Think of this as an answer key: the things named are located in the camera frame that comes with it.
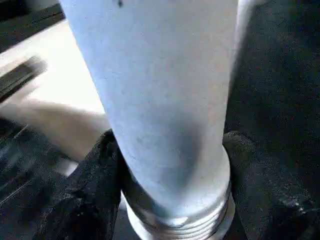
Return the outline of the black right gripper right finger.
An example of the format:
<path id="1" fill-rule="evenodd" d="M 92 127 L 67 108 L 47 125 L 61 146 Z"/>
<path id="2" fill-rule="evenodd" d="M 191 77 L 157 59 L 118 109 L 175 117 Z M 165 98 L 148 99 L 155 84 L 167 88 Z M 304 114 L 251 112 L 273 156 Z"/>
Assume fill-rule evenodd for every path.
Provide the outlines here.
<path id="1" fill-rule="evenodd" d="M 231 191 L 249 240 L 318 240 L 320 206 L 291 166 L 238 131 L 223 136 Z"/>

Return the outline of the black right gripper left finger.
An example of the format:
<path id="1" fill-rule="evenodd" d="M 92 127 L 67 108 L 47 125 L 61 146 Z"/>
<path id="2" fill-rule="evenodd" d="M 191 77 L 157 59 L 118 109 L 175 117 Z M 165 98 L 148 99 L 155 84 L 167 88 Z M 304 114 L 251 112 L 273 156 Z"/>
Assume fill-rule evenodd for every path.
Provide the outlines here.
<path id="1" fill-rule="evenodd" d="M 124 158 L 109 129 L 56 188 L 33 239 L 113 239 L 123 172 Z"/>

